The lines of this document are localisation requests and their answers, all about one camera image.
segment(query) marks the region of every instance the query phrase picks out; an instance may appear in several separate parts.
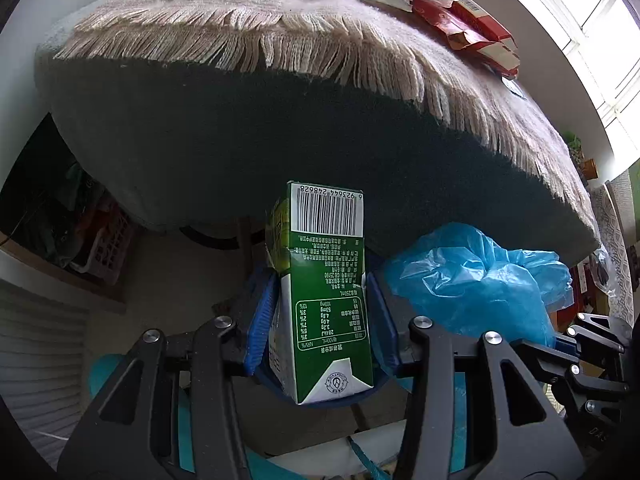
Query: blanket fringe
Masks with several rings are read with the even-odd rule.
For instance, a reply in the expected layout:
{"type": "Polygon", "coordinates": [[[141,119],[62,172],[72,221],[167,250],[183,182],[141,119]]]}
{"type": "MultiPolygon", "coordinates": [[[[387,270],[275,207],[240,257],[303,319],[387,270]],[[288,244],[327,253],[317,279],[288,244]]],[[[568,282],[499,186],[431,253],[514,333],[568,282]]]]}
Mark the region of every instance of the blanket fringe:
{"type": "Polygon", "coordinates": [[[76,25],[56,59],[138,58],[160,62],[213,64],[220,70],[252,72],[260,60],[271,70],[351,82],[393,99],[425,108],[443,125],[470,131],[485,147],[542,179],[570,204],[583,189],[547,168],[553,161],[527,146],[516,124],[480,98],[459,90],[425,53],[385,35],[375,24],[339,15],[281,14],[253,9],[159,6],[97,10],[76,25]]]}

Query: metal screw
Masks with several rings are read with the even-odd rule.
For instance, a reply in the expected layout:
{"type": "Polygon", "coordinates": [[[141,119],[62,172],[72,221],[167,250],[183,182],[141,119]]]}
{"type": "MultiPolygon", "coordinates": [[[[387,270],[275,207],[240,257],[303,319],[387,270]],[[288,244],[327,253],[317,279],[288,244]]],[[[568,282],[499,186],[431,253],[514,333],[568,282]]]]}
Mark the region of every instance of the metal screw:
{"type": "Polygon", "coordinates": [[[160,333],[155,328],[147,330],[142,336],[142,341],[145,343],[155,343],[158,339],[160,339],[160,333]]]}
{"type": "Polygon", "coordinates": [[[502,342],[502,336],[493,330],[484,334],[484,340],[490,345],[499,345],[502,342]]]}
{"type": "Polygon", "coordinates": [[[430,328],[433,321],[426,316],[416,316],[414,317],[414,325],[418,328],[430,328]]]}
{"type": "Polygon", "coordinates": [[[216,319],[213,320],[213,324],[217,328],[228,328],[231,326],[233,322],[234,320],[231,319],[229,316],[218,316],[216,319]]]}

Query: white corrugated panel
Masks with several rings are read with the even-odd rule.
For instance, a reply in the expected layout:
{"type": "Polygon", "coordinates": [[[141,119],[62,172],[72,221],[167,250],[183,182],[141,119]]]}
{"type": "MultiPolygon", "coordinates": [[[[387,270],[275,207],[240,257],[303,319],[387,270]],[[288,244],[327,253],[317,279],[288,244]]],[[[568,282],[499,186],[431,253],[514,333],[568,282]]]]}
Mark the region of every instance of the white corrugated panel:
{"type": "Polygon", "coordinates": [[[56,468],[80,419],[88,311],[0,282],[0,395],[18,425],[56,468]]]}

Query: circular logo on carton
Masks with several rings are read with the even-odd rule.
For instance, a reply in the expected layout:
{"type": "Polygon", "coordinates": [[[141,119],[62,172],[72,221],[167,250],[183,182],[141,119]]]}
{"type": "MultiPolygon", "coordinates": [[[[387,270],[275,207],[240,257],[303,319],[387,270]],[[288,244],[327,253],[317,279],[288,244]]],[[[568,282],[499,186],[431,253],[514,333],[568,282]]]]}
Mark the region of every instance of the circular logo on carton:
{"type": "Polygon", "coordinates": [[[334,372],[326,378],[324,382],[326,389],[329,390],[332,394],[339,394],[343,392],[344,389],[349,384],[347,380],[347,376],[340,372],[334,372]]]}

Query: tiled floor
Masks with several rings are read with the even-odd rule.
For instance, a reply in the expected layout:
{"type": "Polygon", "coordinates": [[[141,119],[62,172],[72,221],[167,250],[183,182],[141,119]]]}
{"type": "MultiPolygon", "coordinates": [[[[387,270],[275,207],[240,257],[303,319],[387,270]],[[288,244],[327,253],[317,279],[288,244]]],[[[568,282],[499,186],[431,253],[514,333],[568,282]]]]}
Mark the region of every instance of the tiled floor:
{"type": "MultiPolygon", "coordinates": [[[[258,250],[255,257],[260,257],[258,250]]],[[[211,305],[231,298],[243,282],[239,251],[203,248],[179,232],[140,235],[124,279],[127,313],[91,314],[85,369],[103,354],[127,352],[149,328],[166,334],[197,329],[210,319],[211,305]]],[[[250,378],[235,378],[234,389],[242,436],[265,456],[320,444],[356,430],[350,408],[294,406],[250,378]]],[[[404,390],[389,381],[361,406],[367,422],[375,427],[402,419],[405,402],[404,390]]],[[[84,388],[82,406],[87,403],[84,388]]]]}

